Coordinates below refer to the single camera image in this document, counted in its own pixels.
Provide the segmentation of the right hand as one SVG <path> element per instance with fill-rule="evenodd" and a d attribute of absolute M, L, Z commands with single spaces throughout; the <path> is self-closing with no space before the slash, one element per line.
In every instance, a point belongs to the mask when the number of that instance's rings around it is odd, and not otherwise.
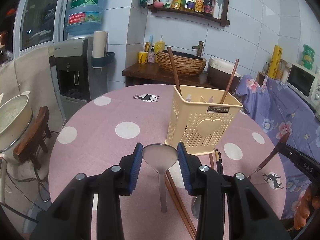
<path fill-rule="evenodd" d="M 319 209 L 319 196 L 313 197 L 311 188 L 312 186 L 309 185 L 300 200 L 299 207 L 297 207 L 293 224 L 295 230 L 300 230 L 306 225 L 307 219 L 310 216 L 310 204 L 315 210 Z"/>

